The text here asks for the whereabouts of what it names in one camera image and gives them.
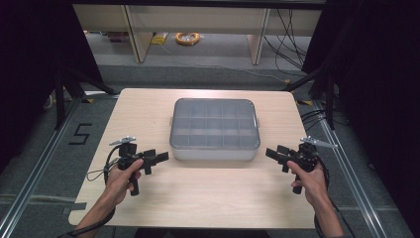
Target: forearm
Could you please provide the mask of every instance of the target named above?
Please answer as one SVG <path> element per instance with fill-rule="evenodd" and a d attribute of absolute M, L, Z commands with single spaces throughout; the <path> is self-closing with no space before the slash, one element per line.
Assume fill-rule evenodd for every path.
<path fill-rule="evenodd" d="M 114 206 L 107 203 L 104 199 L 99 198 L 93 207 L 86 213 L 80 223 L 76 226 L 77 229 L 88 227 L 92 224 L 102 221 L 105 219 L 114 209 Z M 98 229 L 83 233 L 78 238 L 91 238 L 95 237 Z"/>
<path fill-rule="evenodd" d="M 328 195 L 320 198 L 313 207 L 318 223 L 325 237 L 344 236 L 340 221 Z"/>

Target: person's right hand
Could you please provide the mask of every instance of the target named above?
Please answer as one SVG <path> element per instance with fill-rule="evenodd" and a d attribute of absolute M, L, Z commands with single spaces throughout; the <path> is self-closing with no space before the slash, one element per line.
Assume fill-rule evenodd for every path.
<path fill-rule="evenodd" d="M 311 173 L 303 171 L 296 163 L 288 161 L 287 165 L 292 173 L 299 175 L 300 180 L 294 181 L 291 185 L 305 187 L 305 196 L 308 202 L 314 206 L 318 199 L 328 196 L 327 186 L 325 185 L 324 171 L 318 163 Z"/>

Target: person's left hand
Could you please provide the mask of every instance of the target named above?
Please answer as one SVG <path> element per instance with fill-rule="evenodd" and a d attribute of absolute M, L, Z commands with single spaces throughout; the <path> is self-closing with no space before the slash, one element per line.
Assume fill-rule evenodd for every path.
<path fill-rule="evenodd" d="M 133 184 L 129 182 L 129 178 L 132 173 L 136 174 L 136 179 L 140 178 L 139 168 L 142 164 L 143 160 L 136 160 L 124 171 L 120 171 L 118 167 L 114 166 L 109 172 L 108 181 L 101 199 L 105 199 L 113 207 L 120 204 L 126 197 L 127 189 L 134 189 Z"/>

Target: gray floor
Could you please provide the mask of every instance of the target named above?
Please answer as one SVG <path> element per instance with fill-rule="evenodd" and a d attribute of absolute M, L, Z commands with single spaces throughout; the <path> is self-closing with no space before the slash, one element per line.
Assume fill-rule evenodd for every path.
<path fill-rule="evenodd" d="M 128 42 L 110 43 L 105 36 L 89 33 L 86 35 L 105 82 L 122 89 L 124 87 L 189 87 L 189 88 L 245 88 L 249 90 L 278 90 L 285 84 L 300 78 L 276 70 L 275 54 L 265 43 L 259 65 L 252 65 L 246 36 L 207 35 L 192 47 L 179 46 L 170 34 L 164 46 L 151 46 L 146 60 L 135 63 L 132 48 Z M 270 42 L 278 46 L 276 37 L 269 37 Z M 296 44 L 307 49 L 310 38 L 296 38 Z M 295 53 L 283 51 L 298 61 Z M 283 59 L 277 59 L 278 67 L 286 72 L 303 74 Z M 148 78 L 140 79 L 139 75 Z M 214 75 L 214 81 L 208 83 Z M 307 91 L 311 83 L 295 90 L 296 100 L 309 99 Z M 84 85 L 87 91 L 97 89 Z M 78 189 L 90 165 L 95 148 L 100 141 L 109 115 L 116 99 L 94 99 L 93 103 L 78 105 L 71 122 L 63 132 L 52 160 L 43 172 L 40 181 L 26 206 L 19 222 L 14 227 L 11 237 L 56 237 L 73 227 L 68 224 L 68 210 L 74 202 Z M 297 105 L 301 114 L 314 110 L 310 105 Z M 368 158 L 362 149 L 346 117 L 341 112 L 335 114 L 336 130 L 342 147 L 357 178 L 362 183 L 369 202 L 374 207 L 380 224 L 388 237 L 412 237 L 397 207 L 386 192 L 377 174 L 367 167 Z M 21 155 L 14 158 L 0 176 L 0 214 L 6 215 L 14 197 L 24 186 L 38 158 L 53 135 L 55 110 L 46 110 L 39 119 L 31 136 L 25 143 Z M 71 146 L 70 142 L 79 140 L 73 133 L 79 123 L 93 122 L 84 127 L 82 132 L 90 134 L 84 146 Z M 321 123 L 307 123 L 308 135 L 327 141 L 325 129 Z M 367 218 L 362 213 L 355 195 L 345 179 L 342 167 L 337 163 L 337 156 L 330 149 L 319 149 L 331 173 L 330 194 L 342 210 L 357 237 L 375 237 L 368 227 Z M 98 237 L 113 237 L 113 228 L 104 227 Z M 136 228 L 119 227 L 114 237 L 133 237 Z M 309 230 L 270 230 L 271 237 L 316 237 L 316 232 Z"/>

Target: yellow object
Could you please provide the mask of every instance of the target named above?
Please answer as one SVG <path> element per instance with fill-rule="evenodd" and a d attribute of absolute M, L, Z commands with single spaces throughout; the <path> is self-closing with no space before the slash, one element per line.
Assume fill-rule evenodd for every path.
<path fill-rule="evenodd" d="M 163 45 L 166 41 L 167 33 L 157 33 L 153 38 L 151 43 L 154 45 Z"/>
<path fill-rule="evenodd" d="M 175 40 L 185 46 L 192 46 L 200 41 L 200 34 L 198 33 L 178 33 L 175 36 Z"/>

